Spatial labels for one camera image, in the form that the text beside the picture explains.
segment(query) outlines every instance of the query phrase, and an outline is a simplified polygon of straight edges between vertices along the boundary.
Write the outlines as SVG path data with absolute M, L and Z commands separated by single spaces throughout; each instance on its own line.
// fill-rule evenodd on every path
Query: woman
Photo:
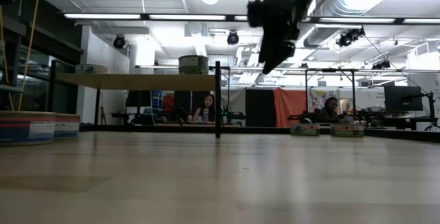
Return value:
M 192 117 L 193 121 L 197 121 L 201 117 L 202 122 L 215 122 L 215 98 L 212 94 L 206 96 L 204 104 L 195 111 Z
M 318 122 L 320 123 L 340 123 L 341 119 L 336 113 L 336 107 L 338 107 L 338 100 L 336 98 L 330 97 L 325 100 L 324 108 L 318 112 Z

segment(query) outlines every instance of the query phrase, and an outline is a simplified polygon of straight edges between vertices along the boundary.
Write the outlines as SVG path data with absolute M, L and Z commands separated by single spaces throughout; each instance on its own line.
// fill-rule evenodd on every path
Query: wooden floor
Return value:
M 81 133 L 0 148 L 0 223 L 440 223 L 440 147 L 288 135 Z

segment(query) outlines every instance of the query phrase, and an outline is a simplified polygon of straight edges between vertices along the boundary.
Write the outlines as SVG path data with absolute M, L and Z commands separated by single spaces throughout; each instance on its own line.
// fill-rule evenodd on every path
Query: green box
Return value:
M 330 134 L 335 137 L 364 137 L 363 124 L 332 124 Z
M 290 126 L 290 135 L 318 136 L 319 131 L 319 124 L 292 124 Z

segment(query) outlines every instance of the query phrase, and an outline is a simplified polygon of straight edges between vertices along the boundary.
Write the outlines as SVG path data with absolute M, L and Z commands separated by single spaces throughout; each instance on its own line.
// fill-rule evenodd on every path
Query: yellow rope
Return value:
M 39 8 L 39 0 L 36 0 L 35 2 L 35 10 L 34 10 L 34 21 L 32 22 L 32 28 L 30 30 L 30 40 L 29 40 L 29 50 L 27 51 L 27 58 L 26 58 L 26 64 L 25 64 L 25 71 L 23 74 L 23 86 L 21 87 L 21 90 L 23 93 L 25 92 L 25 86 L 26 86 L 26 74 L 28 73 L 28 64 L 29 64 L 29 58 L 30 58 L 30 52 L 32 50 L 32 41 L 34 40 L 34 31 L 35 31 L 35 21 L 36 21 L 36 11 Z M 23 98 L 23 94 L 20 93 L 20 100 L 19 100 L 19 111 L 21 110 L 21 100 Z
M 0 6 L 0 36 L 1 36 L 1 46 L 3 49 L 3 64 L 5 67 L 6 84 L 9 84 L 8 61 L 6 60 L 5 37 L 3 35 L 3 8 L 1 6 Z M 11 93 L 9 93 L 9 103 L 11 105 L 11 109 L 14 110 L 14 102 L 12 101 Z

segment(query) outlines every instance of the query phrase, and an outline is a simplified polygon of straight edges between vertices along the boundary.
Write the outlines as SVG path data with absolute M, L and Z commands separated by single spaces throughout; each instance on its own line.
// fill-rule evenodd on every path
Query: long dark hair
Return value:
M 338 99 L 335 98 L 335 97 L 330 97 L 330 98 L 325 100 L 324 107 L 325 107 L 325 111 L 327 113 L 334 112 L 334 110 L 329 111 L 329 104 L 330 104 L 330 101 L 332 101 L 332 100 L 335 100 L 336 102 L 338 102 Z
M 205 105 L 205 99 L 210 96 L 212 98 L 212 104 L 209 107 L 209 111 L 208 111 L 208 119 L 210 122 L 214 122 L 215 121 L 215 97 L 213 94 L 208 94 L 204 99 L 203 99 L 203 104 L 200 107 L 200 116 L 203 116 L 204 114 L 204 109 L 207 107 Z

